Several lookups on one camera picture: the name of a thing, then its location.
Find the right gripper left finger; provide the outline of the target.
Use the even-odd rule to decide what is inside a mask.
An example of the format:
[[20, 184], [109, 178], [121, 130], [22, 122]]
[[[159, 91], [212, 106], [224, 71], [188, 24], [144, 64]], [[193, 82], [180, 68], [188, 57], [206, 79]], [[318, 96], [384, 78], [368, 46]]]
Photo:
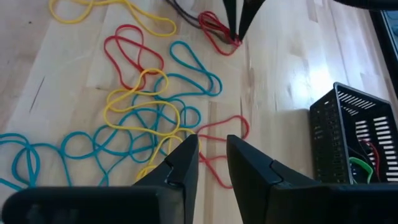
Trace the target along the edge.
[[189, 135], [135, 185], [149, 198], [134, 219], [138, 224], [193, 224], [198, 184], [198, 137]]

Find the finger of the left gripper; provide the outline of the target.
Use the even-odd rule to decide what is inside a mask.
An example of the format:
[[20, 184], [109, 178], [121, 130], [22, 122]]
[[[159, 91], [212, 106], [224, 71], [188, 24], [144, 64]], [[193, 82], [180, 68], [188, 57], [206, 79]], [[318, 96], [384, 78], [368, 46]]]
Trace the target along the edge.
[[236, 0], [223, 0], [223, 4], [228, 19], [229, 36], [234, 40], [236, 37]]
[[243, 40], [258, 10], [266, 0], [244, 0], [239, 22], [239, 39]]

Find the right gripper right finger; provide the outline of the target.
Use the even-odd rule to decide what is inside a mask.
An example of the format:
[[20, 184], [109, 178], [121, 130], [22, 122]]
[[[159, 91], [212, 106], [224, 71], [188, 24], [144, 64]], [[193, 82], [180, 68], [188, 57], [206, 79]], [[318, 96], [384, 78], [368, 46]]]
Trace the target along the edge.
[[229, 135], [229, 176], [244, 224], [326, 224], [320, 183]]

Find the yellow rubber band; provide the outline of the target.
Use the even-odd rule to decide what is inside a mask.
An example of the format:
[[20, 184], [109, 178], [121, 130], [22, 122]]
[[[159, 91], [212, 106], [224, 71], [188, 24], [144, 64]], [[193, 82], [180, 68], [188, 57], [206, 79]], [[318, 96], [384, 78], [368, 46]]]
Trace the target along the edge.
[[157, 167], [157, 165], [154, 164], [154, 161], [155, 161], [156, 156], [159, 154], [162, 145], [165, 142], [167, 142], [167, 141], [169, 142], [169, 146], [168, 146], [168, 149], [167, 149], [167, 155], [169, 155], [172, 152], [172, 150], [171, 150], [171, 146], [172, 146], [171, 142], [172, 142], [173, 139], [176, 139], [179, 143], [183, 142], [183, 139], [181, 137], [177, 136], [176, 134], [168, 135], [168, 136], [164, 137], [163, 139], [161, 139], [160, 142], [158, 143], [158, 145], [156, 146], [155, 151], [151, 155], [148, 163], [137, 173], [136, 181], [141, 180], [150, 171], [154, 170]]
[[[136, 22], [149, 34], [154, 35], [156, 37], [170, 37], [170, 36], [173, 36], [177, 31], [177, 25], [173, 20], [171, 20], [167, 17], [160, 17], [160, 16], [156, 16], [154, 14], [151, 14], [149, 12], [143, 11], [141, 8], [139, 8], [138, 6], [136, 6], [133, 2], [131, 2], [129, 0], [71, 0], [71, 2], [86, 6], [86, 8], [75, 19], [69, 19], [69, 20], [63, 19], [55, 12], [54, 6], [57, 2], [58, 2], [58, 0], [48, 0], [48, 8], [49, 8], [49, 11], [50, 11], [51, 15], [53, 16], [53, 18], [56, 21], [61, 22], [63, 24], [81, 23], [82, 21], [85, 20], [86, 17], [88, 17], [90, 15], [92, 9], [95, 6], [105, 6], [105, 5], [110, 5], [110, 4], [123, 4], [129, 9], [131, 15], [136, 20]], [[154, 30], [150, 29], [148, 26], [146, 26], [142, 22], [142, 20], [139, 18], [137, 13], [139, 13], [149, 19], [152, 19], [154, 21], [169, 23], [172, 26], [172, 31], [169, 33], [155, 32]]]
[[[160, 74], [164, 79], [165, 79], [165, 87], [164, 89], [157, 91], [157, 92], [143, 92], [143, 91], [139, 91], [138, 88], [140, 87], [141, 81], [144, 80], [144, 77], [147, 73], [149, 72], [155, 72]], [[130, 90], [127, 89], [117, 89], [112, 91], [106, 98], [106, 106], [104, 107], [103, 110], [103, 119], [104, 122], [106, 123], [106, 125], [108, 125], [111, 128], [114, 129], [120, 129], [120, 130], [133, 130], [133, 131], [142, 131], [145, 133], [151, 133], [154, 134], [156, 136], [162, 136], [162, 137], [176, 137], [176, 133], [178, 133], [179, 131], [186, 131], [189, 132], [191, 134], [194, 134], [195, 132], [192, 129], [189, 128], [183, 128], [181, 125], [181, 116], [180, 113], [177, 109], [176, 106], [174, 106], [172, 103], [169, 103], [167, 101], [161, 101], [161, 100], [154, 100], [154, 101], [147, 101], [138, 105], [133, 105], [124, 109], [118, 109], [118, 108], [114, 108], [114, 105], [116, 103], [119, 103], [120, 101], [124, 100], [125, 98], [127, 98], [128, 96], [131, 95], [146, 95], [146, 96], [157, 96], [159, 94], [161, 94], [164, 90], [166, 90], [169, 86], [169, 79], [167, 78], [165, 72], [163, 72], [162, 70], [158, 69], [158, 68], [149, 68], [149, 69], [145, 69], [144, 71], [141, 72], [141, 74], [139, 75], [139, 79], [137, 81], [137, 84], [135, 85], [135, 87], [131, 88]], [[175, 118], [176, 118], [176, 124], [173, 130], [169, 131], [169, 132], [159, 132], [150, 128], [143, 128], [140, 126], [124, 126], [121, 124], [113, 124], [109, 119], [108, 119], [108, 112], [109, 111], [113, 111], [115, 113], [127, 113], [128, 111], [136, 111], [138, 108], [141, 108], [143, 106], [147, 106], [147, 105], [166, 105], [171, 107], [174, 112], [175, 112]]]

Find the green rubber band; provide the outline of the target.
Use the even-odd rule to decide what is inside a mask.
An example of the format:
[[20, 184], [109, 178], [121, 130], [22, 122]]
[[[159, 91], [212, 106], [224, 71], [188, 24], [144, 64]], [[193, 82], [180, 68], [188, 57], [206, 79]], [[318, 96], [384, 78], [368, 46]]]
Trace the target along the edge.
[[358, 159], [356, 157], [350, 157], [349, 162], [351, 164], [356, 164], [356, 165], [360, 166], [363, 170], [366, 171], [366, 173], [367, 173], [366, 183], [369, 184], [371, 182], [371, 178], [373, 176], [374, 169], [368, 163], [366, 163], [363, 160]]

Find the black slotted plastic bin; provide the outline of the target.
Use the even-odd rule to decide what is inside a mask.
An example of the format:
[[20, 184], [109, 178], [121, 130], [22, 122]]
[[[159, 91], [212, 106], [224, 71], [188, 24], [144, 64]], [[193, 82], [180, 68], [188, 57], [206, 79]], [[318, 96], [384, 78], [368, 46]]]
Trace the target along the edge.
[[[370, 184], [398, 184], [398, 127], [391, 104], [342, 83], [310, 107], [310, 130], [315, 178], [325, 183], [367, 184], [367, 173], [350, 157], [368, 163]], [[380, 157], [380, 179], [371, 148]]]

